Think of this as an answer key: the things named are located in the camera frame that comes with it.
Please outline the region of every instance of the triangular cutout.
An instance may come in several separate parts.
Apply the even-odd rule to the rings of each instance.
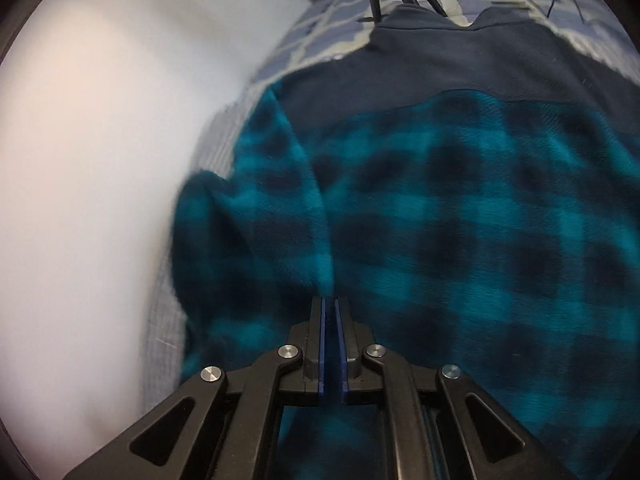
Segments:
[[[165,465],[174,450],[196,401],[187,397],[165,413],[153,426],[136,437],[129,450],[157,465]]]
[[[465,399],[486,459],[496,463],[522,451],[524,443],[475,395]]]

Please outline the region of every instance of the silver screw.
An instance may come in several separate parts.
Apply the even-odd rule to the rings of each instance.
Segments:
[[[367,346],[367,355],[371,357],[384,357],[386,354],[386,348],[382,345],[369,345]]]
[[[298,347],[294,345],[282,345],[278,348],[278,355],[284,359],[293,359],[298,355]]]
[[[458,379],[462,375],[462,370],[456,365],[444,365],[442,367],[442,374],[447,379]]]
[[[222,370],[217,366],[207,366],[200,372],[200,377],[207,383],[213,383],[222,377]]]

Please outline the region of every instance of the plaid jacket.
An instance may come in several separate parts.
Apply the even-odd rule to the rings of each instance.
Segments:
[[[582,479],[640,428],[640,142],[579,104],[452,90],[295,130],[281,84],[231,180],[177,202],[184,377],[348,296],[412,363],[463,367]],[[276,478],[377,478],[374,412],[286,413]]]

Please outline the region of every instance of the teal plaid fabric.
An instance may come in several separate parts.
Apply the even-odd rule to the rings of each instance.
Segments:
[[[640,428],[640,137],[477,91],[300,132],[279,89],[231,180],[196,174],[177,203],[184,377],[251,363],[312,295],[345,295],[379,342],[459,364],[580,478],[603,478]],[[365,409],[290,412],[277,477],[376,478],[375,431]]]

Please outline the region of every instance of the white surface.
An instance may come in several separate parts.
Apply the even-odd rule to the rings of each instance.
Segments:
[[[0,415],[42,480],[135,420],[195,141],[308,0],[46,0],[0,66]]]

